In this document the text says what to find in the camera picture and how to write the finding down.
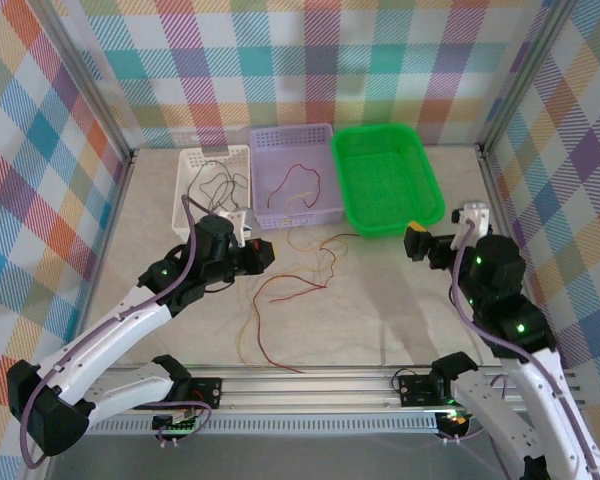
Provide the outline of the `white perforated plastic basket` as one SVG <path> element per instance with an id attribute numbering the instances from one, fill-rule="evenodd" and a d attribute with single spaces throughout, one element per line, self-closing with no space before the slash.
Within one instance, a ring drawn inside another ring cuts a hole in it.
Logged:
<path id="1" fill-rule="evenodd" d="M 223 210 L 252 210 L 250 157 L 248 145 L 228 146 L 215 154 L 206 154 L 202 148 L 180 152 L 171 228 L 182 240 L 187 240 L 190 231 L 181 199 L 185 194 L 204 208 L 193 214 L 196 219 L 206 211 L 219 215 Z"/>

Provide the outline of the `green plastic mesh basket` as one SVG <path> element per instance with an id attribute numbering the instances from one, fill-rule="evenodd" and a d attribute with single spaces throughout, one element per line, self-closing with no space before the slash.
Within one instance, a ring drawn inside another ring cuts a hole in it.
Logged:
<path id="1" fill-rule="evenodd" d="M 346 217 L 367 238 L 442 219 L 445 201 L 419 135 L 385 123 L 345 128 L 331 141 Z"/>

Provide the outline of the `lilac perforated plastic basket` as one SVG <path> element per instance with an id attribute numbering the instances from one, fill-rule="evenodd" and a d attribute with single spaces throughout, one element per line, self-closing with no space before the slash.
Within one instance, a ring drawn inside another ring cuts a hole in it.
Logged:
<path id="1" fill-rule="evenodd" d="M 250 135 L 252 208 L 263 230 L 338 223 L 344 206 L 329 124 L 256 129 Z"/>

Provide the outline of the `small controller board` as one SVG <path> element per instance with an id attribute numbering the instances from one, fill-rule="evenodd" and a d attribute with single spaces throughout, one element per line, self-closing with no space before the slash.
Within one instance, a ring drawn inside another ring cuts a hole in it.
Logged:
<path id="1" fill-rule="evenodd" d="M 184 435 L 192 432 L 197 427 L 201 414 L 201 411 L 195 413 L 188 411 L 174 415 L 155 415 L 151 420 L 151 429 L 153 431 L 162 430 L 164 434 L 175 432 Z"/>
<path id="2" fill-rule="evenodd" d="M 464 437 L 470 429 L 470 418 L 464 413 L 458 413 L 456 410 L 447 412 L 437 412 L 436 435 L 442 439 Z"/>

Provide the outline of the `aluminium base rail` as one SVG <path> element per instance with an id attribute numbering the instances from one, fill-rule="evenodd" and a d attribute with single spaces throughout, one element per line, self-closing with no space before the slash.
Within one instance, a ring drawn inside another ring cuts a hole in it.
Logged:
<path id="1" fill-rule="evenodd" d="M 427 367 L 303 367 L 299 373 L 274 368 L 189 367 L 194 378 L 210 379 L 218 391 L 219 414 L 327 414 L 398 412 L 399 378 L 427 374 Z M 158 367 L 127 365 L 110 368 L 87 389 L 85 399 L 105 405 L 100 420 L 142 404 L 161 400 L 167 376 Z"/>

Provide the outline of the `aluminium frame post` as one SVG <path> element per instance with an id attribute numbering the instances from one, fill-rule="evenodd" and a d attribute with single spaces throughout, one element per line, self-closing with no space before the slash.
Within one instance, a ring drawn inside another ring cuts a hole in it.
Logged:
<path id="1" fill-rule="evenodd" d="M 96 86 L 79 49 L 74 45 L 50 0 L 26 0 L 26 2 L 40 21 L 43 30 L 48 34 L 51 43 L 56 47 L 65 68 L 78 90 L 84 95 L 87 104 L 100 121 L 115 149 L 121 154 L 126 164 L 132 164 L 135 149 L 125 139 L 122 129 Z"/>
<path id="2" fill-rule="evenodd" d="M 510 86 L 506 94 L 500 97 L 498 107 L 485 124 L 485 132 L 479 137 L 477 145 L 482 153 L 491 153 L 503 136 L 515 110 L 536 78 L 577 2 L 578 0 L 550 0 L 546 8 L 540 6 L 544 13 L 542 22 L 534 20 L 531 24 L 530 29 L 535 34 L 531 41 L 523 41 L 522 46 L 525 47 L 525 51 L 522 56 L 517 55 L 514 60 L 518 68 L 512 73 Z"/>

